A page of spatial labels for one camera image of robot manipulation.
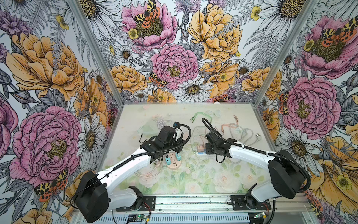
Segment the metal vent grille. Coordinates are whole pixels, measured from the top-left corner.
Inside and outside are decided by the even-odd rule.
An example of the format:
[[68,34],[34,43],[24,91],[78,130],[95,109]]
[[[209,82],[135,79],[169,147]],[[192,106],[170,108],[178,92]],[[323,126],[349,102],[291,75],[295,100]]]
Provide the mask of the metal vent grille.
[[[114,214],[117,224],[127,222],[128,214]],[[248,223],[250,222],[247,213],[203,213],[203,214],[152,214],[150,223],[154,224],[172,224],[172,223]],[[114,224],[112,214],[104,214],[99,220],[95,221],[96,224]]]

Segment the black mounting plate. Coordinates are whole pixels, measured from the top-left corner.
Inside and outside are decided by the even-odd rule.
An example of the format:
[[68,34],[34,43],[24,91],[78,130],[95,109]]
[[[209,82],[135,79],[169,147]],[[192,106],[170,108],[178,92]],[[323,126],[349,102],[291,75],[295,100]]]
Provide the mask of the black mounting plate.
[[257,209],[253,210],[246,206],[246,202],[245,202],[244,198],[245,198],[245,195],[231,195],[230,196],[232,209],[234,211],[250,210],[252,212],[255,212],[256,210],[267,210],[267,208],[263,204],[265,204],[269,208],[269,210],[271,210],[271,205],[270,205],[269,200],[264,201],[262,204],[259,205],[259,207]]
[[[155,209],[155,196],[143,196],[142,202],[146,203],[150,207],[150,211],[154,211]],[[116,208],[116,211],[133,211],[130,208],[122,207]],[[148,211],[148,208],[141,205],[137,211]]]

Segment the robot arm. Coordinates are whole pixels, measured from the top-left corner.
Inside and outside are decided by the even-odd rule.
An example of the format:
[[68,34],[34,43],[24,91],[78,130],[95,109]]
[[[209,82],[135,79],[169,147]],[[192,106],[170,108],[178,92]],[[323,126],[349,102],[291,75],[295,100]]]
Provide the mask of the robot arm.
[[[180,127],[186,127],[189,135],[183,140]],[[124,179],[169,151],[181,152],[191,136],[190,128],[175,122],[173,127],[164,126],[157,136],[145,141],[131,156],[116,165],[94,174],[86,173],[70,199],[77,205],[88,223],[99,219],[108,208],[128,207],[137,210],[142,202],[143,194],[134,186],[122,191],[113,191]]]
[[211,124],[203,118],[203,123],[210,130],[205,135],[206,153],[224,156],[219,163],[224,162],[226,157],[241,159],[253,165],[261,167],[270,173],[270,178],[260,184],[253,185],[246,193],[245,202],[250,209],[256,209],[258,204],[269,198],[286,197],[292,199],[307,179],[310,182],[308,173],[292,158],[285,150],[279,152],[268,152],[247,147],[235,139],[224,139]]

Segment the green cable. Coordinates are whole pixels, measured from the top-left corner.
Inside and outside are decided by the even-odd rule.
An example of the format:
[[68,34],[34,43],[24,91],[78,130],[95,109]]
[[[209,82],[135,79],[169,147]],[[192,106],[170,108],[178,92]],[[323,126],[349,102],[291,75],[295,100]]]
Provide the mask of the green cable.
[[194,123],[195,118],[197,118],[197,115],[199,115],[199,114],[202,114],[202,115],[208,117],[208,118],[210,119],[210,123],[213,121],[213,118],[212,118],[211,116],[207,115],[206,113],[204,113],[204,112],[197,112],[197,113],[194,115],[194,117],[190,118],[190,120],[192,121],[192,123]]

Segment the blue plug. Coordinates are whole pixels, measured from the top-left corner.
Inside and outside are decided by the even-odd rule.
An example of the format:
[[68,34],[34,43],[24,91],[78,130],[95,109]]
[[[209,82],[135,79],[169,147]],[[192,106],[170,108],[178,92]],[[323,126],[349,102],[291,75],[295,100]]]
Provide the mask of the blue plug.
[[179,155],[179,153],[176,153],[175,156],[177,161],[180,161],[182,159],[182,156]]
[[166,156],[166,157],[165,157],[165,161],[166,161],[166,164],[167,164],[167,165],[170,165],[170,164],[171,164],[171,161],[170,161],[169,156]]

